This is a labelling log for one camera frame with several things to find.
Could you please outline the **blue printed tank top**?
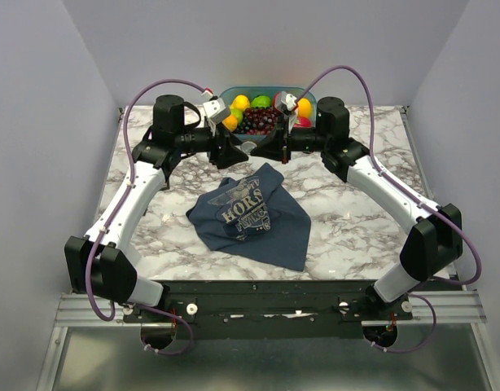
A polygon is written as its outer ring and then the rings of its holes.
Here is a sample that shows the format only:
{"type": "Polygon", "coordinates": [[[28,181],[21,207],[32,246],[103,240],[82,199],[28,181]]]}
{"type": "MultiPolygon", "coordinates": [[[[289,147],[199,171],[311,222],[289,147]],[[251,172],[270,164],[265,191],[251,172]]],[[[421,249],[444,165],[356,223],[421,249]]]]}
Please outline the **blue printed tank top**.
{"type": "Polygon", "coordinates": [[[294,271],[305,268],[311,219],[283,188],[283,175],[263,164],[255,173],[200,195],[186,212],[212,251],[294,271]]]}

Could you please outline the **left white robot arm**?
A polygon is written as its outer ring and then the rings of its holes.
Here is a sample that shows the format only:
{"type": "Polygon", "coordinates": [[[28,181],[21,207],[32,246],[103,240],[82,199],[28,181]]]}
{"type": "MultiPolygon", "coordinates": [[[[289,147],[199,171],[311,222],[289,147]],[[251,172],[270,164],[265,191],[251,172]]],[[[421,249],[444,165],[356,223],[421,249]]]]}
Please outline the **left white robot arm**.
{"type": "Polygon", "coordinates": [[[204,152],[219,169],[248,160],[224,123],[229,106],[210,90],[204,95],[207,99],[200,106],[174,94],[156,98],[152,123],[141,141],[125,147],[129,168],[110,204],[82,237],[66,242],[72,287],[90,300],[142,305],[153,322],[169,315],[163,285],[140,276],[135,268],[141,257],[131,244],[137,225],[184,157],[204,152]]]}

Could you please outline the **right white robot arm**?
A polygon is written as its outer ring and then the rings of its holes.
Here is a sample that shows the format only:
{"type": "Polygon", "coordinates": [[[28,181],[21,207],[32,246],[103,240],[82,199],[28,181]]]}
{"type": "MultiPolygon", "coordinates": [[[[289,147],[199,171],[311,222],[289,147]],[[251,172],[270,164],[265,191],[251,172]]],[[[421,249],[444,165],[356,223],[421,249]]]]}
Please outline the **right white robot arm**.
{"type": "Polygon", "coordinates": [[[373,283],[364,299],[370,317],[384,318],[394,301],[462,255],[460,211],[452,204],[440,206],[390,176],[368,147],[350,137],[350,114],[341,99],[320,99],[312,127],[296,126],[293,94],[277,93],[274,110],[278,120],[252,150],[253,156],[286,164],[293,152],[319,153],[329,172],[367,194],[407,235],[398,264],[373,283]]]}

